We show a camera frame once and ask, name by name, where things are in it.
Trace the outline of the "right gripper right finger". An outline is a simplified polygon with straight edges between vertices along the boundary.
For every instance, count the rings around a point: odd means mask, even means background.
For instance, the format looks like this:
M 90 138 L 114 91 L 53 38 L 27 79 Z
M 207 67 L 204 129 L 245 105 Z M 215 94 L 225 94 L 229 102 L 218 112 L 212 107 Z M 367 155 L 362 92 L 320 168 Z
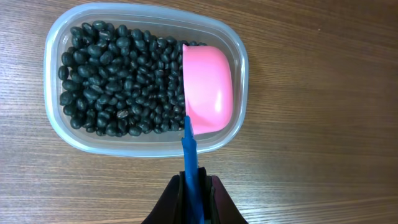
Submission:
M 206 169 L 201 167 L 198 177 L 205 223 L 248 224 L 218 176 L 207 175 Z

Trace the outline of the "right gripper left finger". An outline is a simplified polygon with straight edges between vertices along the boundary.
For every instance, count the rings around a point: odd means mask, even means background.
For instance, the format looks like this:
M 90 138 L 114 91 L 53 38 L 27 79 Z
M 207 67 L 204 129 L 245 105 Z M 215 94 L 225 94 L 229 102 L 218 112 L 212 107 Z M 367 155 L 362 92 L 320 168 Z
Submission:
M 174 175 L 142 224 L 186 223 L 185 173 Z

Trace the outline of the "pink scoop blue handle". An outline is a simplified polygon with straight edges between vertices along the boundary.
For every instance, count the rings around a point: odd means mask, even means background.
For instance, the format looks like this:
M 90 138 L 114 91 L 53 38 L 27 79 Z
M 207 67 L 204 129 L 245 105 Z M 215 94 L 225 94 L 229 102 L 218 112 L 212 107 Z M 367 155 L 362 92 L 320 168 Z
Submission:
M 185 94 L 184 137 L 185 201 L 187 223 L 204 223 L 194 136 L 222 130 L 233 113 L 231 70 L 224 53 L 208 45 L 182 45 Z

